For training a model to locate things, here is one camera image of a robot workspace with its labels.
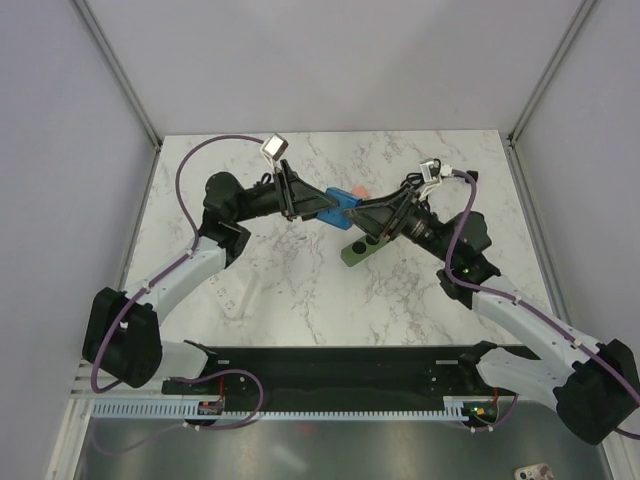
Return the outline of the blue cube socket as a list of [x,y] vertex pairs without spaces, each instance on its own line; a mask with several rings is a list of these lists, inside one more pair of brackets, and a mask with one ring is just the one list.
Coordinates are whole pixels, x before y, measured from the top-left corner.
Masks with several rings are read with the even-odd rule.
[[336,200],[338,204],[328,210],[321,211],[316,219],[335,228],[349,230],[353,222],[344,214],[344,211],[359,206],[362,199],[336,187],[327,188],[325,193]]

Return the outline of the green power strip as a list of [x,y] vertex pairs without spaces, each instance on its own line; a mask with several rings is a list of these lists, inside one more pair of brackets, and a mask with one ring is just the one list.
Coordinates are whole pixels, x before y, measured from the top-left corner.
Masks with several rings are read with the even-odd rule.
[[365,261],[387,244],[384,240],[376,240],[365,235],[353,241],[340,252],[340,258],[347,267],[354,267]]

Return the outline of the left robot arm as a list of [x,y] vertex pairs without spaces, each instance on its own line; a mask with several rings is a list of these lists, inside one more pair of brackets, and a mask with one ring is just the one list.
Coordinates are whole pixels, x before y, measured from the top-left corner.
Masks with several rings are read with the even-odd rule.
[[181,254],[123,291],[105,288],[95,296],[82,350],[92,365],[94,392],[108,390],[99,386],[99,372],[132,388],[152,379],[184,377],[198,393],[215,389],[220,371],[207,361],[207,351],[189,342],[162,340],[162,322],[194,289],[242,254],[251,236],[243,221],[275,213],[308,220],[338,202],[283,162],[271,183],[249,189],[228,172],[214,174],[206,183],[203,205],[202,224]]

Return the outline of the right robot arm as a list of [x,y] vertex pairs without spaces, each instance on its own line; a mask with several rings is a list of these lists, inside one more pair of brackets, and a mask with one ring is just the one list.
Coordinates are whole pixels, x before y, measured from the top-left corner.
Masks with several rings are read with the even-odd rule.
[[503,347],[483,346],[458,368],[467,392],[506,389],[553,410],[581,440],[597,445],[617,433],[638,434],[623,423],[639,410],[639,374],[632,350],[603,343],[550,315],[521,294],[483,254],[491,244],[482,214],[470,206],[446,223],[402,189],[343,212],[374,239],[402,235],[443,261],[437,274],[453,300],[507,330],[535,354],[530,360]]

